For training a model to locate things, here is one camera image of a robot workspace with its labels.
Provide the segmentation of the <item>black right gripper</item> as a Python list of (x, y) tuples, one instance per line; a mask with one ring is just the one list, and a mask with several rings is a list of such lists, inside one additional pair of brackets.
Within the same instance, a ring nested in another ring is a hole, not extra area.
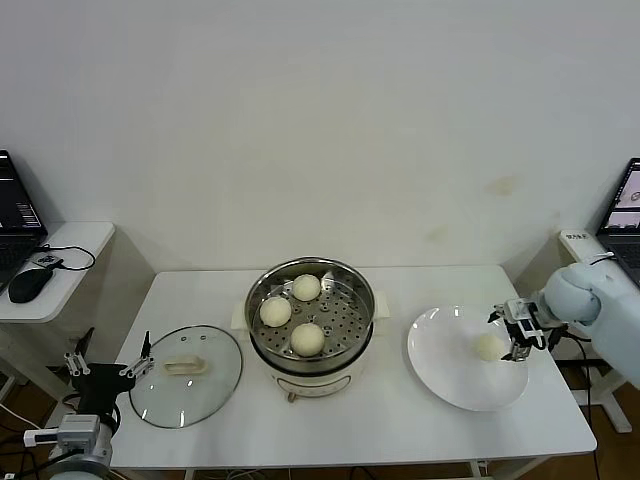
[[(489, 316), (488, 322), (502, 321), (505, 318), (503, 309), (496, 308)], [(528, 358), (531, 348), (538, 345), (538, 336), (533, 323), (528, 320), (506, 322), (506, 329), (511, 340), (511, 349), (502, 361), (524, 361)]]

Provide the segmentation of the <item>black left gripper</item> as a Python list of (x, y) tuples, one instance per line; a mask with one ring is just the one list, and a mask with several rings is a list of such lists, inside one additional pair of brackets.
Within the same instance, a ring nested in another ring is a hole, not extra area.
[(98, 416), (110, 416), (115, 411), (116, 400), (122, 393), (135, 386), (135, 378), (153, 368), (150, 332), (145, 333), (140, 356), (129, 366), (92, 363), (88, 366), (84, 355), (90, 345), (94, 327), (76, 342), (71, 352), (64, 354), (66, 367), (72, 377), (71, 384), (79, 394), (77, 412)]

